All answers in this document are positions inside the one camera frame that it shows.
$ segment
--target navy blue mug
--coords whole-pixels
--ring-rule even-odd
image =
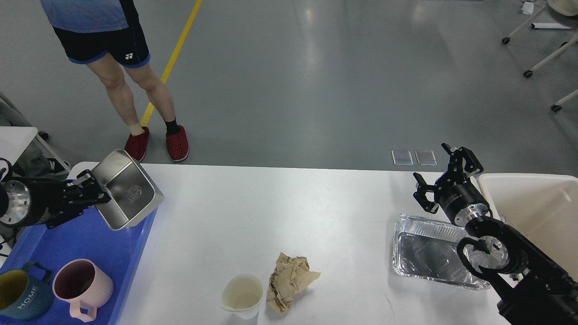
[[[44,270],[42,280],[28,274],[32,266]],[[54,301],[48,285],[51,278],[52,272],[34,261],[26,262],[22,269],[0,274],[0,315],[21,320],[44,315]]]

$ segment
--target gray floor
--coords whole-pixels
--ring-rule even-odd
[[[195,1],[136,1],[160,75]],[[570,37],[524,30],[520,1],[205,0],[167,85],[188,131],[186,164],[441,171],[442,142],[486,172],[578,175]],[[549,21],[544,14],[537,21]],[[99,161],[128,129],[97,78],[70,63],[37,2],[0,0],[0,89],[71,161]],[[131,85],[139,114],[148,104]],[[169,163],[164,124],[145,163]],[[401,167],[391,149],[431,149],[440,165]]]

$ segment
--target knee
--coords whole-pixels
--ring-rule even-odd
[[[151,91],[161,83],[161,79],[155,75],[149,75],[145,78],[134,80],[134,82],[136,82],[140,88],[146,91]]]
[[[120,73],[115,76],[101,78],[101,83],[105,85],[107,89],[120,88],[125,83],[124,74]]]

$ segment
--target red shoe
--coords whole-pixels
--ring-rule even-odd
[[[149,128],[143,127],[144,133],[137,136],[132,134],[128,136],[127,144],[124,145],[126,151],[136,161],[141,162],[146,154],[146,145],[149,142]]]
[[[166,135],[166,151],[171,159],[178,163],[188,157],[188,141],[184,127],[179,125],[180,131],[177,134]]]

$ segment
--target blue plastic tray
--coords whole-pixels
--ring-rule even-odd
[[[51,269],[54,279],[56,272],[66,263],[77,258],[87,258],[114,283],[110,300],[98,308],[96,320],[89,324],[115,324],[123,310],[156,212],[155,209],[138,225],[118,231],[111,230],[95,208],[51,230],[44,225],[28,227],[0,268],[0,274],[19,269],[32,260]],[[43,271],[33,267],[31,275],[42,278]],[[23,321],[0,315],[0,324],[84,324],[80,319],[70,316],[69,306],[67,302],[55,297],[48,312],[38,319]]]

